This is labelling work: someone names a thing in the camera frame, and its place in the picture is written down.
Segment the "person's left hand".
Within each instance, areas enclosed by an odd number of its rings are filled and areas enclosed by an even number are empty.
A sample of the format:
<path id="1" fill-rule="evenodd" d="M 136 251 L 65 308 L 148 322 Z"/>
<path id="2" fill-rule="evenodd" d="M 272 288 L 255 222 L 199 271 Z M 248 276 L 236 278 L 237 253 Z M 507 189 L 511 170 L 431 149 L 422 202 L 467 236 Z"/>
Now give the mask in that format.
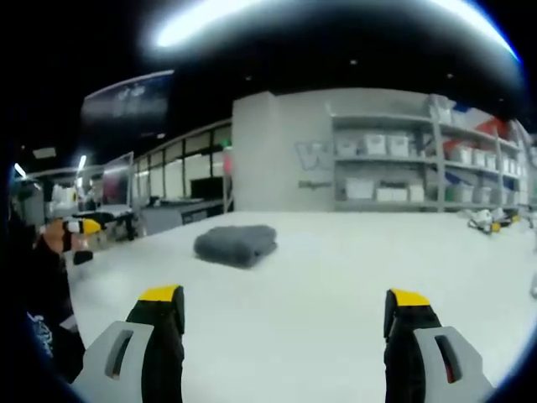
<path id="1" fill-rule="evenodd" d="M 39 235 L 35 247 L 46 247 L 55 254 L 70 251 L 73 246 L 73 236 L 66 228 L 65 221 L 62 219 L 50 222 Z"/>

